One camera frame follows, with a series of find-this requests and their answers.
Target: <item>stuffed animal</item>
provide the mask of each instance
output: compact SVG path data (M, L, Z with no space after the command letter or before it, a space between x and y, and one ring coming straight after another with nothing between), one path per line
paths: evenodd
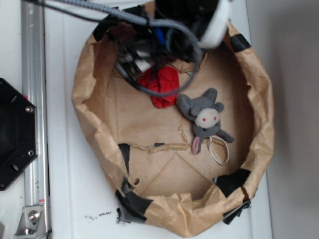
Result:
M191 99L187 95L177 96L177 105L183 115L194 122L193 132L195 138L192 143L192 153L198 154L201 143L205 138L218 135L223 140L231 143L234 138L221 129L219 113L224 110L221 102L215 103L217 90L208 89L201 97Z

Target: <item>brown paper bag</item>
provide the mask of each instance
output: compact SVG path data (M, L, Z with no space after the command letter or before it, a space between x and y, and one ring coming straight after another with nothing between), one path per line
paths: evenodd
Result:
M192 122L177 105L159 110L126 83L113 68L115 43L106 35L95 37L82 50L72 100L121 218L192 237L247 206L273 154L274 105L271 81L244 37L229 24L221 46L206 56L183 92L196 98L210 87L218 90L217 101L225 105L222 128L235 138L224 166L205 145L193 155ZM178 61L173 66L183 84L189 65ZM213 150L219 158L226 156L218 141Z

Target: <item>rubber band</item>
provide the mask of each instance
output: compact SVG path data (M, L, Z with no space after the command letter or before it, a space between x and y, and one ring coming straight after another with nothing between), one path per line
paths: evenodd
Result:
M223 163L220 162L220 161L215 157L215 155L213 154L213 152L211 151L211 143L213 142L213 138L216 139L216 140L222 141L222 142L225 144L225 146L226 146L226 149L227 149L227 159L226 159L226 161L223 162ZM213 159L214 159L219 165L225 165L226 163L228 163L228 161L229 161L229 148L228 148L228 145L227 145L227 142L226 142L226 141L224 141L222 138L217 137L217 136L210 136L210 137L209 137L209 141L207 142L207 144L208 144L208 151L209 151L210 155L213 157Z

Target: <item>wire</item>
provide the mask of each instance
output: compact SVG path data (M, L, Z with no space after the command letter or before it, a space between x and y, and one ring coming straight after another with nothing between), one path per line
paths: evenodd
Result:
M62 8L59 8L59 7L56 7L56 6L53 6L53 5L49 5L49 4L44 3L42 1L38 1L38 0L24 0L24 1L33 3L33 4L38 5L38 6L47 7L47 8L50 8L50 9L53 9L53 10L56 10L56 11L59 11L59 12L74 16L74 17L77 17L77 18L85 20L85 21L101 22L101 19L90 18L90 17L86 17L86 16L83 16L83 15L79 15L79 14L76 14L74 12L71 12L71 11L68 11L68 10L64 10Z
M105 12L108 13L112 16L121 18L125 21L137 24L137 25L142 25L142 26L146 26L146 27L167 27L167 28L175 28L179 31L181 31L183 34L185 34L186 37L189 38L192 46L193 46L193 62L194 62L194 66L193 66L193 70L192 70L192 74L190 75L189 79L187 80L187 82L181 86L179 89L175 89L172 90L170 92L167 93L158 93L158 92L154 92L151 91L143 86L139 86L139 90L142 92L145 92L151 96L155 96L155 97L166 97L166 96L171 96L171 95L176 95L179 92L183 91L184 89L186 89L190 83L193 81L197 69L199 68L199 64L201 62L201 57L202 57L202 52L201 49L198 45L198 41L196 36L183 24L177 22L177 21L173 21L173 20L167 20L167 19L145 19L143 17L139 17L133 14L130 14L128 12L124 12L124 11L120 11L118 9L109 7L109 6L105 6L105 5L101 5L98 3L94 3L94 2L87 2L87 1L83 1L83 0L53 0L53 1L57 1L57 2L62 2L62 3L66 3L66 4L71 4L71 5L75 5L75 6L79 6L79 7L84 7L87 9L92 9L92 10L96 10L96 11L101 11L101 12ZM60 9L60 8L56 8L53 6L48 6L52 9L55 10L59 10L61 12L64 12L66 14L71 14L75 17L79 17L81 19L84 19L83 16L80 16L78 14Z
M211 143L213 142L213 138L214 138L214 139L217 139L217 140L219 140L219 141L222 141L222 142L225 144L225 146L226 146L226 149L227 149L227 159L226 159L226 161L223 162L223 163L220 162L220 161L215 157L215 155L213 154L213 152L211 151ZM216 161L219 165L225 165L226 163L228 163L228 161L229 161L229 148L228 148L227 143L226 143L222 138L217 137L217 136L210 136L209 139L210 139L210 140L207 142L207 143L208 143L208 151L209 151L210 155L213 157L213 159L215 159L215 161Z

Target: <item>red cloth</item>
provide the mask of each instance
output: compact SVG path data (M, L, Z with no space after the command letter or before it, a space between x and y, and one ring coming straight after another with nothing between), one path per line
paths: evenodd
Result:
M152 75L152 68L138 79L138 83L154 92L167 93L179 88L178 72L175 68L166 66L158 71L157 75ZM153 104L157 108L168 107L176 103L177 94L162 98L151 96Z

